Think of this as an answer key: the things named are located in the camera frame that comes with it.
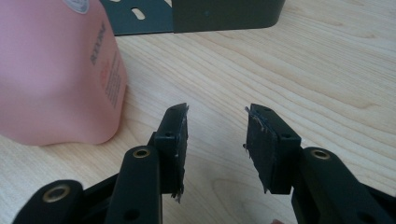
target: wood grain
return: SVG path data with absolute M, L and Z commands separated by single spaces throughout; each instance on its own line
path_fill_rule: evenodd
M 396 5 L 287 1 L 268 29 L 117 38 L 129 82 L 107 143 L 27 147 L 0 137 L 0 223 L 57 179 L 85 188 L 145 145 L 165 109 L 188 103 L 181 204 L 164 223 L 296 223 L 290 196 L 264 194 L 242 149 L 251 103 L 273 108 L 304 140 L 337 154 L 364 184 L 396 195 Z

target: pink plastic container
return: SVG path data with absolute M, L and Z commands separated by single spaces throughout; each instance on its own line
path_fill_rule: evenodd
M 115 134 L 126 72 L 99 1 L 9 1 L 0 31 L 0 134 L 34 146 Z

